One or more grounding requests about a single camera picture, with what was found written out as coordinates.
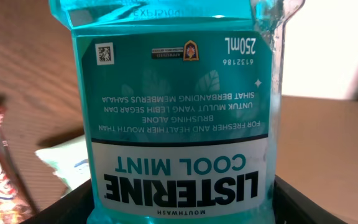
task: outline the blue-green mouthwash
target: blue-green mouthwash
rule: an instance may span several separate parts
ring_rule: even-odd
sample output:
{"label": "blue-green mouthwash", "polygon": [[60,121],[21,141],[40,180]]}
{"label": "blue-green mouthwash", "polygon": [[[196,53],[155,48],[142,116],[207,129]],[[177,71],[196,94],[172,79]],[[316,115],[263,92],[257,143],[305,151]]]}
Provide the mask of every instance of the blue-green mouthwash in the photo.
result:
{"label": "blue-green mouthwash", "polygon": [[88,223],[274,223],[284,30],[303,0],[50,0],[71,30]]}

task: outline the white wall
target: white wall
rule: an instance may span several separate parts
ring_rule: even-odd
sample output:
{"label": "white wall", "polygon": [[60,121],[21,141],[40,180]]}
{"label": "white wall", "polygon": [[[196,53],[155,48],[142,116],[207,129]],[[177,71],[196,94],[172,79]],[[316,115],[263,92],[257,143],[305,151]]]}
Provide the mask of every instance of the white wall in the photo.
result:
{"label": "white wall", "polygon": [[356,97],[358,1],[306,0],[287,24],[284,59],[284,95]]}

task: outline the teal bottle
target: teal bottle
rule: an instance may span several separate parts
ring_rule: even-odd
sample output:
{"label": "teal bottle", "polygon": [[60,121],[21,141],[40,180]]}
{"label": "teal bottle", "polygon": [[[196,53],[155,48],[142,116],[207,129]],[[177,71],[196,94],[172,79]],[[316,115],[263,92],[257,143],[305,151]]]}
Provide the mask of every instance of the teal bottle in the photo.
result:
{"label": "teal bottle", "polygon": [[275,223],[285,24],[304,0],[50,0],[71,31],[88,223]]}

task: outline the qr code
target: qr code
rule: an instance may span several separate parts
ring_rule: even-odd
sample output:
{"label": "qr code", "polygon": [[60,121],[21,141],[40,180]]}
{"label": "qr code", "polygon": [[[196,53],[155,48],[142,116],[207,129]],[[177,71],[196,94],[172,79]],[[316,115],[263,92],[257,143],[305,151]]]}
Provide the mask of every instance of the qr code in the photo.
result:
{"label": "qr code", "polygon": [[114,65],[112,43],[95,44],[98,65]]}

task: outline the white label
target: white label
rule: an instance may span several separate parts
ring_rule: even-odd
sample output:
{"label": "white label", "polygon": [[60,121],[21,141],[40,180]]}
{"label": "white label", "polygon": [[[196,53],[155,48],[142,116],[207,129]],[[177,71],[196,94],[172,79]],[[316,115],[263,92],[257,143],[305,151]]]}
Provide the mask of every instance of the white label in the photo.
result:
{"label": "white label", "polygon": [[95,44],[98,65],[114,65],[114,49],[112,43]]}
{"label": "white label", "polygon": [[243,212],[265,197],[267,138],[191,147],[92,143],[102,204],[134,215],[201,218]]}

